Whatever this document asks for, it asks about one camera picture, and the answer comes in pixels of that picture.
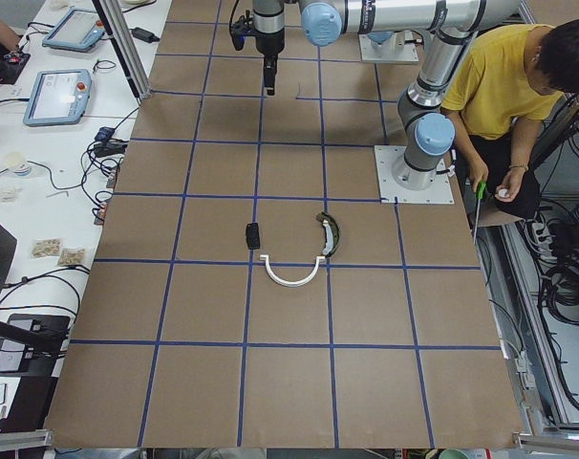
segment black hair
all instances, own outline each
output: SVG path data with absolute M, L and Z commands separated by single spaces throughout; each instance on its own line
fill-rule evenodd
M 552 29 L 540 45 L 537 69 L 549 78 L 550 87 L 579 93 L 579 19 Z

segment blue circular cap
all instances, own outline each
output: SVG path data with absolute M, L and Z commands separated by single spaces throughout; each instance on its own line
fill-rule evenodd
M 415 128 L 417 145 L 430 156 L 446 153 L 454 138 L 453 123 L 440 113 L 428 113 L 418 121 Z
M 385 43 L 387 40 L 389 40 L 392 35 L 394 33 L 391 31 L 387 31 L 387 32 L 370 32 L 368 34 L 368 37 L 374 41 L 374 43 L 378 43 L 379 45 L 382 45 L 383 43 Z
M 302 29 L 313 45 L 328 46 L 340 36 L 342 20 L 332 5 L 311 3 L 302 10 Z

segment screwdriver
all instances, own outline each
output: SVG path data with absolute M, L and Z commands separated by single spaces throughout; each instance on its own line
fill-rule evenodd
M 477 209 L 474 217 L 474 228 L 472 229 L 472 243 L 477 244 L 477 228 L 479 227 L 479 215 L 481 214 L 481 201 L 484 198 L 484 191 L 487 188 L 487 183 L 485 180 L 479 182 L 477 186 Z

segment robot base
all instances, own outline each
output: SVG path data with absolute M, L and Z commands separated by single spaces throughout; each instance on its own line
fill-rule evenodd
M 454 204 L 451 184 L 446 174 L 435 175 L 430 186 L 421 191 L 414 191 L 400 185 L 392 175 L 394 162 L 404 154 L 404 146 L 375 146 L 376 175 L 381 203 L 406 204 Z M 440 160 L 437 170 L 444 170 L 444 160 Z
M 404 33 L 405 40 L 413 39 L 410 32 Z M 418 64 L 417 49 L 412 43 L 397 45 L 395 35 L 382 45 L 377 45 L 368 35 L 359 36 L 359 49 L 362 52 L 363 62 L 382 62 L 390 64 Z

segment yellow shirt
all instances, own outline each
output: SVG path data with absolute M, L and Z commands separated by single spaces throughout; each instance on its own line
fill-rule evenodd
M 545 120 L 562 96 L 540 96 L 527 83 L 525 41 L 540 24 L 504 26 L 479 36 L 442 102 L 459 111 L 468 134 L 495 140 L 515 117 Z

